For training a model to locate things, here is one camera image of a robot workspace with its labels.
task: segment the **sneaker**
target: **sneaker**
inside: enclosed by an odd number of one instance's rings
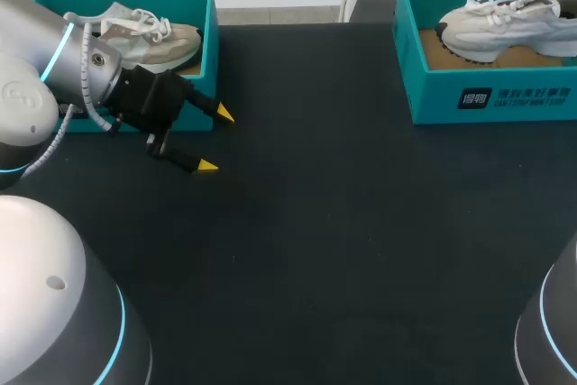
[[[158,74],[201,59],[199,29],[172,24],[166,18],[158,19],[150,11],[131,10],[114,3],[105,13],[94,17],[73,13],[64,17],[79,25],[97,22],[94,30],[100,32],[99,39],[120,51],[125,69],[140,65]]]
[[[92,32],[94,33],[101,33],[100,32],[100,23],[105,18],[124,18],[126,20],[131,20],[133,18],[133,10],[127,8],[124,5],[119,4],[118,2],[114,2],[110,5],[110,7],[101,13],[100,15],[95,15],[93,17],[85,17],[82,15],[77,15],[74,13],[65,13],[64,18],[69,22],[73,22],[78,26],[84,26],[86,23],[92,24]]]
[[[493,62],[509,47],[539,54],[577,56],[577,0],[467,0],[446,14],[435,31],[453,54]]]

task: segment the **shoelace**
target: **shoelace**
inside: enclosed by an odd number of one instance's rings
[[[132,12],[132,16],[136,17],[137,15],[140,15],[138,25],[139,28],[142,27],[142,29],[131,32],[131,35],[137,36],[153,33],[154,36],[152,40],[154,42],[160,42],[172,34],[172,27],[170,26],[168,18],[158,19],[156,15],[145,9],[135,9]]]
[[[464,8],[469,13],[485,15],[489,26],[501,26],[503,21],[509,23],[513,15],[523,19],[519,14],[523,6],[523,0],[467,0]]]

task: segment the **black mat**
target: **black mat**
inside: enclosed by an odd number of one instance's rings
[[[150,330],[154,385],[516,384],[519,313],[577,228],[577,124],[415,127],[390,27],[222,29],[238,120],[149,160],[70,135],[13,189]]]

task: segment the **robotic arm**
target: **robotic arm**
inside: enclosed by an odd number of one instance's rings
[[[127,123],[149,135],[151,156],[189,171],[202,160],[167,145],[183,105],[234,121],[222,104],[170,70],[121,68],[118,51],[32,0],[0,0],[0,12],[0,190],[24,174],[50,138],[58,122],[53,93],[68,104],[107,107],[116,121],[106,130]]]

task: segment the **yellow fingertip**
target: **yellow fingertip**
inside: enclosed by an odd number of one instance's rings
[[[234,122],[234,118],[231,116],[230,113],[228,113],[228,110],[226,110],[226,108],[224,108],[223,103],[220,103],[218,105],[218,110],[216,110],[217,113],[219,113],[222,117],[225,117],[226,119],[228,119],[231,122]]]
[[[197,171],[217,171],[218,166],[214,165],[212,162],[208,162],[207,160],[200,159],[198,163]]]

